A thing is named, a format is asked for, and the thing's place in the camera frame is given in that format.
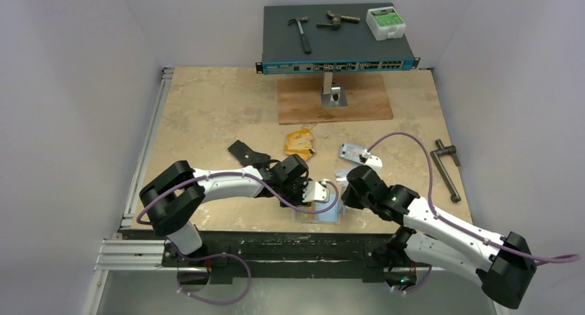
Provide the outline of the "single silver VIP card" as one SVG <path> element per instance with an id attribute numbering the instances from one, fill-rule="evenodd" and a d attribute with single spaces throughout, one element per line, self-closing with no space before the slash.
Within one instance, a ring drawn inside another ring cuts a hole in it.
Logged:
<path id="1" fill-rule="evenodd" d="M 347 175 L 348 173 L 351 171 L 351 169 L 345 169 L 345 170 L 337 170 L 334 172 L 335 178 L 337 182 L 346 182 L 347 181 Z"/>

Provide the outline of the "single gold credit card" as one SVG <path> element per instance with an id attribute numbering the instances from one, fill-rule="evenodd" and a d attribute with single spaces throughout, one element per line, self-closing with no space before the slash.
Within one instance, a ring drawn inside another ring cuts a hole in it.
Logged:
<path id="1" fill-rule="evenodd" d="M 300 222 L 315 222 L 316 215 L 313 211 L 316 210 L 315 203 L 311 203 L 308 206 L 299 207 L 303 212 L 295 212 L 295 220 Z"/>

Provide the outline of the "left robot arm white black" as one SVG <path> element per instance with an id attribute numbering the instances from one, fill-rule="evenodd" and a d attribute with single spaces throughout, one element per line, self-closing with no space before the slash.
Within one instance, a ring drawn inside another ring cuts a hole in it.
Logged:
<path id="1" fill-rule="evenodd" d="M 238 170 L 201 170 L 177 161 L 139 193 L 143 213 L 157 236 L 165 236 L 189 266 L 202 263 L 206 248 L 190 217 L 202 203 L 236 197 L 276 197 L 281 205 L 307 206 L 327 201 L 328 190 L 308 177 L 298 155 L 283 161 L 254 161 Z"/>

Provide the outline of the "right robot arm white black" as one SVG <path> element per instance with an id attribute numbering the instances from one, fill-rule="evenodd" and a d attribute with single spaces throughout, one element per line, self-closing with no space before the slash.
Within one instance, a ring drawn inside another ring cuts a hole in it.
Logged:
<path id="1" fill-rule="evenodd" d="M 391 264 L 412 261 L 450 270 L 501 306 L 519 308 L 537 270 L 523 236 L 502 236 L 467 223 L 412 189 L 386 185 L 366 165 L 353 168 L 347 181 L 341 197 L 345 205 L 399 224 L 387 244 Z"/>

